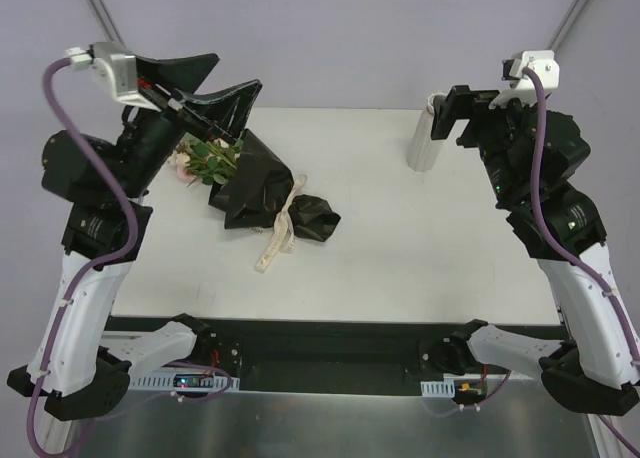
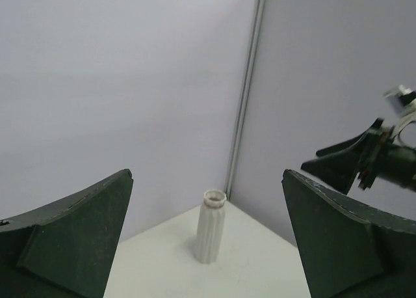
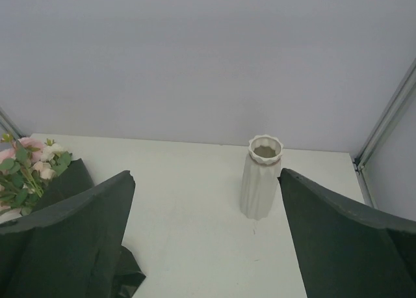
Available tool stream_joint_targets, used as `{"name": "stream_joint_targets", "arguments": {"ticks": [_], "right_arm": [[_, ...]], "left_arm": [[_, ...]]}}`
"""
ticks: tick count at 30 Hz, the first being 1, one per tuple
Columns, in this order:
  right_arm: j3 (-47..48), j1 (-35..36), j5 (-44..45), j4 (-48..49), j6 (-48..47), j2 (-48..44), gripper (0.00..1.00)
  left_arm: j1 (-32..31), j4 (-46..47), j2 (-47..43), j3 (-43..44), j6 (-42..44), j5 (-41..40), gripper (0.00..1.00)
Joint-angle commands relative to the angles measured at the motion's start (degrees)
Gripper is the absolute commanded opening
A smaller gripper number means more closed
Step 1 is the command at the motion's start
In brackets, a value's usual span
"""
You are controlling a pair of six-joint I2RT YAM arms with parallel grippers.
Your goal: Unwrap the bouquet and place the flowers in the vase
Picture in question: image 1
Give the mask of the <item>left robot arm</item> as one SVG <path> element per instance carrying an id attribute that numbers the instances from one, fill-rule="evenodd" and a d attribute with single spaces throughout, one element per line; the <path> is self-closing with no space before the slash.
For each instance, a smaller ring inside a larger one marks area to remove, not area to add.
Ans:
<path id="1" fill-rule="evenodd" d="M 91 70 L 124 104 L 115 142 L 81 134 L 57 101 L 62 129 L 47 141 L 42 185 L 68 201 L 63 273 L 45 337 L 30 363 L 12 370 L 10 388 L 62 421 L 97 418 L 122 399 L 131 381 L 176 361 L 208 365 L 210 328 L 187 314 L 149 336 L 115 347 L 101 343 L 116 295 L 141 248 L 152 208 L 148 188 L 186 134 L 237 141 L 261 90 L 258 80 L 199 94 L 218 63 L 213 53 L 154 60 L 126 52 L 76 49 L 43 76 L 52 98 L 54 74 Z"/>

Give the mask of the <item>cream printed ribbon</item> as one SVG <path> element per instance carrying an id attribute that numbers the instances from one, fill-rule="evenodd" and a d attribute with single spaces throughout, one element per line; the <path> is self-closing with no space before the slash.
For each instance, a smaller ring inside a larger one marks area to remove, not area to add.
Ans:
<path id="1" fill-rule="evenodd" d="M 254 270 L 256 272 L 264 273 L 273 263 L 278 254 L 291 254 L 293 252 L 296 238 L 289 209 L 293 204 L 294 198 L 306 185 L 307 179 L 308 177 L 306 175 L 301 174 L 294 180 L 292 189 L 289 192 L 282 209 L 275 217 L 273 232 L 268 246 L 254 266 Z"/>

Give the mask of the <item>black wrapping paper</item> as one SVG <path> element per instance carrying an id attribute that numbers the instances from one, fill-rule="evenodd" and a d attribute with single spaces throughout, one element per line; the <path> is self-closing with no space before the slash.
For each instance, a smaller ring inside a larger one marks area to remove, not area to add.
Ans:
<path id="1" fill-rule="evenodd" d="M 294 177 L 288 166 L 251 130 L 242 136 L 235 175 L 224 185 L 214 184 L 208 205 L 225 214 L 224 228 L 271 228 L 293 190 Z M 328 201 L 297 194 L 288 209 L 294 235 L 324 242 L 338 226 L 341 216 Z"/>

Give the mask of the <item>pink white flower bouquet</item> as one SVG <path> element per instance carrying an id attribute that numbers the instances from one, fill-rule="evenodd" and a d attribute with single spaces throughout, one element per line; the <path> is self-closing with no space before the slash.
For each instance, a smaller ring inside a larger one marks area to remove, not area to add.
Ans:
<path id="1" fill-rule="evenodd" d="M 229 144 L 222 139 L 204 142 L 186 134 L 166 163 L 189 185 L 225 185 L 236 174 L 243 141 Z"/>

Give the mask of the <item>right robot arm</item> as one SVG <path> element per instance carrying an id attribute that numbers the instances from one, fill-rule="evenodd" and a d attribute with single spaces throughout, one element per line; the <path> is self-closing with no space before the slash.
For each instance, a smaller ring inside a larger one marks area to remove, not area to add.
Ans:
<path id="1" fill-rule="evenodd" d="M 431 135 L 445 139 L 456 121 L 466 121 L 457 144 L 478 150 L 497 206 L 545 274 L 568 338 L 537 339 L 472 320 L 433 345 L 429 363 L 455 375 L 496 365 L 539 380 L 569 411 L 622 416 L 639 402 L 630 351 L 638 337 L 623 331 L 622 304 L 609 297 L 616 284 L 597 207 L 570 183 L 590 147 L 571 116 L 547 113 L 539 184 L 547 231 L 541 232 L 530 196 L 537 108 L 515 99 L 495 109 L 495 97 L 493 90 L 453 87 L 434 101 Z"/>

